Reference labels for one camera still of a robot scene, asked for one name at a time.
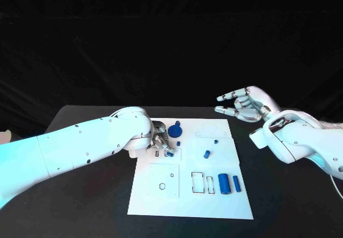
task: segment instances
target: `blue object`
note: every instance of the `blue object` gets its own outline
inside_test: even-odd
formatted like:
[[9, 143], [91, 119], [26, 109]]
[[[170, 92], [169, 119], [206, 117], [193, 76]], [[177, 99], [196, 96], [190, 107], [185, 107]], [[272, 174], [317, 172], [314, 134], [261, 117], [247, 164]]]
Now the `blue object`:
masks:
[[229, 177], [226, 174], [218, 175], [219, 186], [221, 186], [221, 193], [231, 194], [231, 184], [229, 184]]
[[180, 122], [176, 121], [174, 125], [169, 127], [169, 135], [173, 138], [177, 138], [182, 135]]
[[236, 187], [236, 192], [241, 192], [241, 186], [239, 186], [239, 182], [238, 182], [238, 176], [234, 176], [234, 183], [235, 183], [235, 187]]
[[206, 150], [205, 155], [203, 155], [203, 158], [205, 158], [205, 159], [209, 158], [209, 153], [210, 153], [209, 150]]

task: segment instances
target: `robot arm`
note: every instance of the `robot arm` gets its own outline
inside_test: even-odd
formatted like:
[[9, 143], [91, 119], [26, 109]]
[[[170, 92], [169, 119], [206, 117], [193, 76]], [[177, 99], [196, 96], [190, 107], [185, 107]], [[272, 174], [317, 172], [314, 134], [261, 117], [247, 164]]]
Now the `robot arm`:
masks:
[[268, 146], [285, 163], [308, 158], [327, 174], [343, 179], [343, 149], [339, 145], [343, 129], [326, 129], [337, 128], [337, 124], [321, 124], [304, 112], [281, 111], [272, 98], [255, 86], [225, 94], [218, 101], [235, 97], [236, 109], [216, 107], [215, 111], [248, 122], [264, 119], [262, 128], [249, 134], [257, 147]]
[[[128, 107], [110, 117], [0, 145], [0, 208], [36, 183], [121, 149], [131, 157], [146, 153], [159, 133], [146, 110]], [[167, 144], [164, 150], [174, 152]]]

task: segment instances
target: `white cable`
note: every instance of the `white cable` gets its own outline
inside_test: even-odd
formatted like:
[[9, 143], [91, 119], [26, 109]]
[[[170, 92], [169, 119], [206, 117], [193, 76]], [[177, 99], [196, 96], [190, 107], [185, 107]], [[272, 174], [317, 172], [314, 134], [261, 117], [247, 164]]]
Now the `white cable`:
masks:
[[333, 181], [333, 184], [334, 184], [336, 191], [337, 191], [337, 193], [339, 193], [339, 195], [340, 195], [340, 197], [342, 197], [342, 199], [343, 199], [342, 193], [340, 193], [340, 191], [339, 191], [339, 189], [337, 189], [337, 186], [336, 186], [336, 183], [334, 183], [334, 178], [333, 178], [332, 175], [330, 175], [330, 177], [332, 177], [332, 181]]

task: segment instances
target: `blue cap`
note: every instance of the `blue cap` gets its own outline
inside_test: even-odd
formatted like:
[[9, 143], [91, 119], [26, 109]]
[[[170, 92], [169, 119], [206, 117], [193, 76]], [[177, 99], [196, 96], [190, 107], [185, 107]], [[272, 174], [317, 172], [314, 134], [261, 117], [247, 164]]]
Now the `blue cap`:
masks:
[[182, 135], [180, 122], [176, 121], [174, 125], [169, 127], [169, 135], [173, 138], [177, 138]]
[[205, 158], [205, 159], [209, 158], [209, 153], [210, 153], [209, 150], [206, 150], [205, 155], [203, 155], [203, 158]]

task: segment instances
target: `table surface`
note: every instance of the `table surface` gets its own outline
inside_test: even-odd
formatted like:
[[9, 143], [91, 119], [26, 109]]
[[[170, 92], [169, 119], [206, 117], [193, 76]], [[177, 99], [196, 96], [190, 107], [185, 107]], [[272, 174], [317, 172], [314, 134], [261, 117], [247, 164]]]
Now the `table surface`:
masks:
[[[46, 133], [120, 108], [65, 106]], [[254, 220], [127, 215], [137, 160], [123, 150], [14, 197], [0, 210], [0, 237], [342, 237], [343, 201], [330, 177], [310, 160], [285, 164], [255, 147], [249, 133], [262, 122], [239, 121], [213, 108], [144, 109], [153, 118], [228, 119]]]

